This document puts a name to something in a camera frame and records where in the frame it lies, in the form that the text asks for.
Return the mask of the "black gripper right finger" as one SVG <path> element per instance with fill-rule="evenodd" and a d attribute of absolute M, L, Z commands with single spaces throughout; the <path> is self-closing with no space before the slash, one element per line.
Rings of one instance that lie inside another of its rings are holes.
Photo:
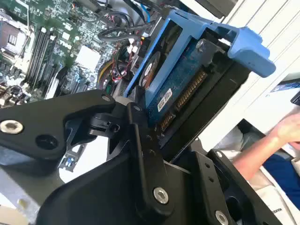
<path fill-rule="evenodd" d="M 191 153 L 197 216 L 204 225 L 279 225 L 280 221 L 221 152 Z"/>

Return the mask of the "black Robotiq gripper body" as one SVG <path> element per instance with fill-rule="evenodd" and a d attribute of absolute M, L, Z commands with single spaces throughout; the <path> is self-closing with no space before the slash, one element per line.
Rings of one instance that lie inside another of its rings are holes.
<path fill-rule="evenodd" d="M 195 225 L 195 188 L 202 155 L 166 164 L 155 152 L 119 155 L 56 189 L 37 216 L 39 225 Z"/>

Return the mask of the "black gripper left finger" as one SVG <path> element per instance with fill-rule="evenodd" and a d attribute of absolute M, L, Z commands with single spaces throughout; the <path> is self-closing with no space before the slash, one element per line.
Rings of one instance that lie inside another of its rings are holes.
<path fill-rule="evenodd" d="M 12 202 L 24 200 L 21 212 L 38 217 L 46 199 L 65 185 L 58 168 L 66 153 L 99 136 L 108 139 L 108 161 L 138 152 L 161 156 L 144 110 L 101 90 L 1 109 L 1 193 Z"/>

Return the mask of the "person's bare hand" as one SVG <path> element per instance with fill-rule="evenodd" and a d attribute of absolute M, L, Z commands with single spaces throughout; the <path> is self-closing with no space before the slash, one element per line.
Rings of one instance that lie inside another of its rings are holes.
<path fill-rule="evenodd" d="M 300 141 L 300 114 L 293 114 L 281 122 L 276 127 L 279 139 L 284 143 L 295 143 Z"/>

